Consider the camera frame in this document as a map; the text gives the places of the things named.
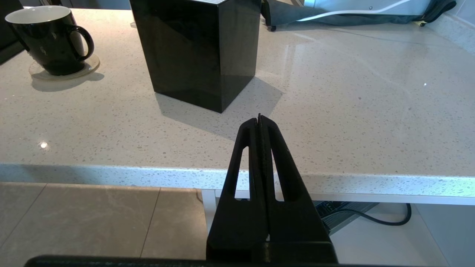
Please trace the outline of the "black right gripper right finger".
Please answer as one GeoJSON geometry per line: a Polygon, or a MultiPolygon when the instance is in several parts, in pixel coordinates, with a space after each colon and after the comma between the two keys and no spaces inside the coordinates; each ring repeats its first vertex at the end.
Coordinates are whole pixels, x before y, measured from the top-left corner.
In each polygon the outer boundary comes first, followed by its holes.
{"type": "Polygon", "coordinates": [[[267,262],[337,262],[328,233],[277,124],[260,115],[267,262]]]}

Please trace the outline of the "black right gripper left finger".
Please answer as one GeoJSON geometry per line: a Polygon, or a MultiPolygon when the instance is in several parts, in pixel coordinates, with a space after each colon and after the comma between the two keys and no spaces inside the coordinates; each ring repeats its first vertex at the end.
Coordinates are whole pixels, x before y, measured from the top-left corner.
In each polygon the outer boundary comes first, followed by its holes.
{"type": "Polygon", "coordinates": [[[258,152],[256,118],[244,122],[236,136],[219,204],[207,237],[207,260],[255,260],[257,250],[268,236],[266,202],[258,152]],[[250,200],[235,198],[244,149],[248,149],[250,200]]]}

